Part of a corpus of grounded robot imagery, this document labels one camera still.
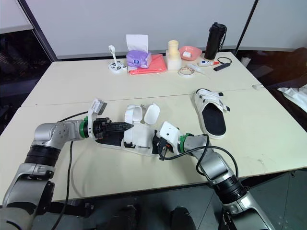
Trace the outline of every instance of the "black tumbler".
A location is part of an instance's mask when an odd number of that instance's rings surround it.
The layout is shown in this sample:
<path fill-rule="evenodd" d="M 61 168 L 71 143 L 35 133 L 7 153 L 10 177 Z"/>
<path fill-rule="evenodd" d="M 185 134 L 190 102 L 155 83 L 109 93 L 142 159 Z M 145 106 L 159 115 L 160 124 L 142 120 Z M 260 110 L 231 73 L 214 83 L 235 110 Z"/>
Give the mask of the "black tumbler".
<path fill-rule="evenodd" d="M 206 46 L 205 59 L 214 60 L 217 51 L 220 48 L 221 40 L 227 31 L 227 27 L 223 24 L 214 23 L 209 29 L 209 37 Z"/>

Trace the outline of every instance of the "tissue box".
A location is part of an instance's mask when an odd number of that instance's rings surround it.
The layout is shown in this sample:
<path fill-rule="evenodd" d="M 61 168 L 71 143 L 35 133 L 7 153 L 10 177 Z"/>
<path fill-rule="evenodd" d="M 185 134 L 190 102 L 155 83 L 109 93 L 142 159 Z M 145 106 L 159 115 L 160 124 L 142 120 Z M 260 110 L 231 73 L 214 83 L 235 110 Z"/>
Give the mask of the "tissue box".
<path fill-rule="evenodd" d="M 130 50 L 127 53 L 127 65 L 135 68 L 148 69 L 152 61 L 152 54 L 139 50 Z"/>

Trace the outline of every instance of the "person's leg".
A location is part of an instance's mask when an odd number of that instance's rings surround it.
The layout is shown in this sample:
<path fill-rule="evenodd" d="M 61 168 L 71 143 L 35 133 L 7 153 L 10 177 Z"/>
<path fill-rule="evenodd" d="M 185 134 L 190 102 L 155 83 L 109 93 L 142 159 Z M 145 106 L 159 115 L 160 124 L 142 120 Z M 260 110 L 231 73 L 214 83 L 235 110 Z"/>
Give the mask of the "person's leg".
<path fill-rule="evenodd" d="M 173 211 L 171 230 L 196 230 L 194 221 L 185 207 L 177 207 Z"/>
<path fill-rule="evenodd" d="M 111 218 L 106 230 L 135 230 L 136 225 L 136 208 L 128 205 Z"/>

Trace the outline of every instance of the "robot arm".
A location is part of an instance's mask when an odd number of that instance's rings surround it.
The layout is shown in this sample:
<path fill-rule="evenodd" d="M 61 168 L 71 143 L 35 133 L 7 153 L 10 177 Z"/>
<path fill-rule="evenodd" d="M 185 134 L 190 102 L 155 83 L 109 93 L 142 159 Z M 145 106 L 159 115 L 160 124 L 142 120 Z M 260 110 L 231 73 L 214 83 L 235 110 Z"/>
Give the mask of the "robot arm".
<path fill-rule="evenodd" d="M 165 155 L 167 151 L 166 143 L 172 146 L 176 155 L 207 144 L 206 136 L 184 136 L 168 122 L 163 123 L 159 136 L 160 156 Z M 203 149 L 193 151 L 192 156 L 200 160 L 203 151 Z M 200 162 L 200 170 L 221 200 L 224 209 L 223 218 L 228 226 L 234 224 L 238 230 L 275 229 L 251 193 L 243 187 L 219 153 L 214 152 L 212 148 L 208 148 Z"/>
<path fill-rule="evenodd" d="M 55 164 L 66 142 L 84 138 L 106 138 L 113 132 L 124 132 L 133 125 L 112 123 L 109 118 L 97 118 L 106 103 L 95 99 L 89 119 L 47 123 L 38 126 L 34 140 L 7 190 L 3 208 L 0 209 L 1 229 L 27 230 L 36 215 L 47 212 L 55 184 L 49 181 L 55 172 Z"/>

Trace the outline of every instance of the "pink bowl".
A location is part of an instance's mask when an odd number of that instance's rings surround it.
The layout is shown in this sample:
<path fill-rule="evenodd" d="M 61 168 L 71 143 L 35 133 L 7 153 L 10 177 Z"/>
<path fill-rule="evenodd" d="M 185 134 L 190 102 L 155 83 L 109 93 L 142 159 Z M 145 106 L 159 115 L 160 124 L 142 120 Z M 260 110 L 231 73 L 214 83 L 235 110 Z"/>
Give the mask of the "pink bowl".
<path fill-rule="evenodd" d="M 184 51 L 188 51 L 191 53 L 191 57 L 184 57 L 182 56 Z M 188 61 L 194 61 L 200 54 L 201 54 L 201 49 L 198 49 L 193 46 L 183 46 L 182 48 L 179 49 L 179 53 L 181 56 L 181 59 L 185 59 Z"/>

